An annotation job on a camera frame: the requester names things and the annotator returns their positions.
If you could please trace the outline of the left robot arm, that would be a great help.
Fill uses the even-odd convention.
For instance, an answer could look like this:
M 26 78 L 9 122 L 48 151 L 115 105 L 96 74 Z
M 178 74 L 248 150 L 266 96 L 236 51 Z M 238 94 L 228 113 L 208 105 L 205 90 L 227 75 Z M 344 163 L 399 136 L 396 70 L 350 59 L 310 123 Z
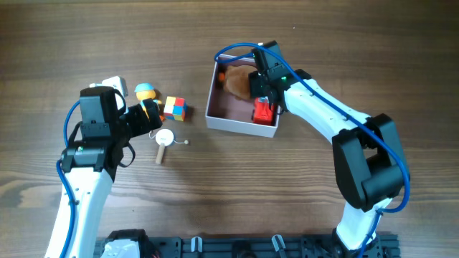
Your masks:
M 81 120 L 64 133 L 65 149 L 56 162 L 62 195 L 46 257 L 91 257 L 100 217 L 124 148 L 131 138 L 162 126 L 160 109 L 148 97 L 127 106 L 123 94 L 109 86 L 87 87 L 73 105 Z

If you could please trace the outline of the brown plush toy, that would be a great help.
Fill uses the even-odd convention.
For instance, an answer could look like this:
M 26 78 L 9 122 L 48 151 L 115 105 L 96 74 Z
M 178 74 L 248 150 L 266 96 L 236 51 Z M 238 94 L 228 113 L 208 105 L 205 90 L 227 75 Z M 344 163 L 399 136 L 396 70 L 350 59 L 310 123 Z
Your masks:
M 249 74 L 257 69 L 249 65 L 228 66 L 217 75 L 223 90 L 233 94 L 238 100 L 250 100 Z

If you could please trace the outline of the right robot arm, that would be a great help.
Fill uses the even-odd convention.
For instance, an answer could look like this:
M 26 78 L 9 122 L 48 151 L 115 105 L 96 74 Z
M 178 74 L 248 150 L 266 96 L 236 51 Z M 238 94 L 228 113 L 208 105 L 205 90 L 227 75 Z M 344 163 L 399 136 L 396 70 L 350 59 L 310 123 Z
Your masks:
M 254 96 L 303 118 L 332 145 L 336 184 L 346 201 L 335 229 L 340 245 L 359 257 L 376 236 L 385 213 L 397 213 L 410 199 L 410 174 L 394 121 L 385 114 L 356 111 L 282 58 L 276 42 L 252 49 L 258 73 Z

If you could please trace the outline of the yellow duck toy blue hat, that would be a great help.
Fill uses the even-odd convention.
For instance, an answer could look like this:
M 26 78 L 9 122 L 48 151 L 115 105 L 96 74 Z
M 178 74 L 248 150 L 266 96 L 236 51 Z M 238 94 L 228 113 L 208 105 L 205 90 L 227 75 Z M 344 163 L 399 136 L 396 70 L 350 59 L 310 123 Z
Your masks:
M 140 101 L 140 104 L 143 108 L 143 111 L 146 113 L 146 115 L 148 115 L 148 113 L 147 113 L 145 105 L 143 104 L 143 101 L 146 99 L 152 99 L 158 105 L 159 114 L 160 114 L 159 117 L 161 121 L 164 122 L 166 120 L 166 118 L 163 116 L 163 111 L 162 111 L 162 108 L 164 106 L 163 102 L 158 99 L 159 93 L 152 84 L 145 82 L 145 83 L 141 83 L 137 85 L 135 88 L 135 94 L 136 94 L 137 99 Z

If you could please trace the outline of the red toy truck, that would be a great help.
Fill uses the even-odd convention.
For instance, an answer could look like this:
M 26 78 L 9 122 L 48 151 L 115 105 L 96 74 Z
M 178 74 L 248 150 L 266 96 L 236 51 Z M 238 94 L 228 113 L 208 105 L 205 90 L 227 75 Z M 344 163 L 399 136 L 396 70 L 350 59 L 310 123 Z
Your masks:
M 275 108 L 269 103 L 267 97 L 257 97 L 254 100 L 252 122 L 258 125 L 271 126 L 274 121 Z

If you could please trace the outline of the colourful puzzle cube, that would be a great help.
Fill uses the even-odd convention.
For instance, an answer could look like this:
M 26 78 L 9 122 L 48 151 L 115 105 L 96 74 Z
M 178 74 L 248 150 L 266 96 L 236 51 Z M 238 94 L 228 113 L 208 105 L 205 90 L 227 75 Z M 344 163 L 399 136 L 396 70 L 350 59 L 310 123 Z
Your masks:
M 182 97 L 168 96 L 164 105 L 164 117 L 167 120 L 184 121 L 187 112 L 186 101 Z

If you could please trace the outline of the white cardboard box pink inside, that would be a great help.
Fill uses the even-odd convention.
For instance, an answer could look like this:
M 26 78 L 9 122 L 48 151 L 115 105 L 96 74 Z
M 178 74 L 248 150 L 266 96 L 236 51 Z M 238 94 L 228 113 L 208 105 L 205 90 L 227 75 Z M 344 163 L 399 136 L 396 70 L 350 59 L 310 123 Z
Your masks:
M 212 81 L 207 99 L 205 119 L 210 129 L 225 130 L 233 133 L 257 135 L 273 138 L 278 129 L 280 108 L 278 107 L 271 125 L 261 125 L 252 122 L 254 102 L 237 100 L 234 95 L 225 92 L 217 85 L 218 73 L 228 65 L 250 65 L 255 67 L 253 58 L 242 58 L 230 63 L 214 63 Z

